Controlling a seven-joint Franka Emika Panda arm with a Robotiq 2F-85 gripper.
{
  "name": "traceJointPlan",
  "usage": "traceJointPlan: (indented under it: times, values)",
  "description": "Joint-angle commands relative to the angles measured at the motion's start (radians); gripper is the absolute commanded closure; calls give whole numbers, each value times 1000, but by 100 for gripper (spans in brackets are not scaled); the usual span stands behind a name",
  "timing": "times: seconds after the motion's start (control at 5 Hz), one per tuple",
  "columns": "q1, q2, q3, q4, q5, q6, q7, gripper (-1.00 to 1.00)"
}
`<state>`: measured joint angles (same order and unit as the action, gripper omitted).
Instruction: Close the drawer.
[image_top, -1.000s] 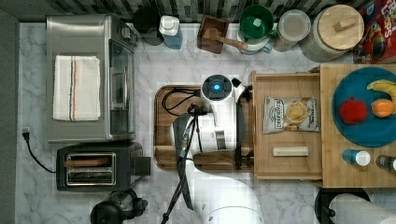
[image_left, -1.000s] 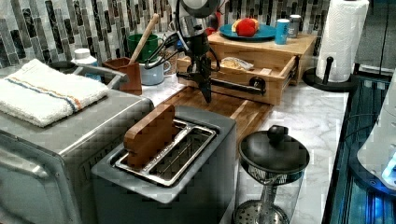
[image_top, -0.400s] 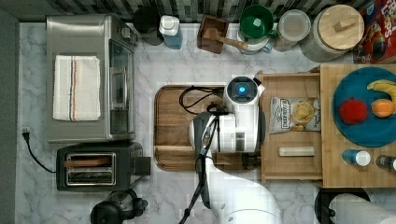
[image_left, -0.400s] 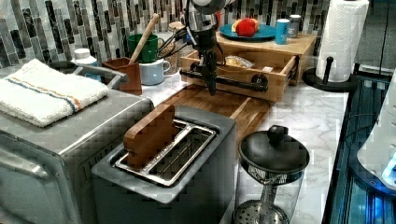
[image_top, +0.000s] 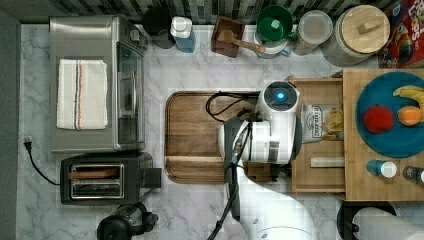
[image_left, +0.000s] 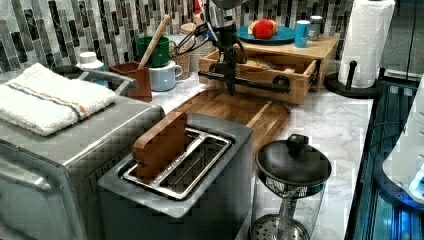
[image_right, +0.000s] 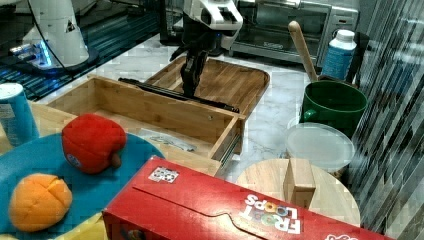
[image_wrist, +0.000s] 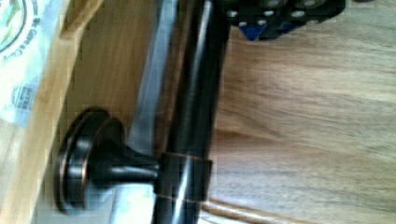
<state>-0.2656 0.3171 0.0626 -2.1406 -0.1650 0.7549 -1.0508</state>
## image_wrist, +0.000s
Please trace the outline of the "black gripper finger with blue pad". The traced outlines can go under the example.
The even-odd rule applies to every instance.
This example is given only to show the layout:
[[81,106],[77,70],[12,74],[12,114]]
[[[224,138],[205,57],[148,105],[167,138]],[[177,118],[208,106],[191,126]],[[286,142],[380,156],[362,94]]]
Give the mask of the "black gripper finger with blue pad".
[[232,26],[248,41],[280,38],[308,23],[322,23],[342,13],[347,0],[218,0]]

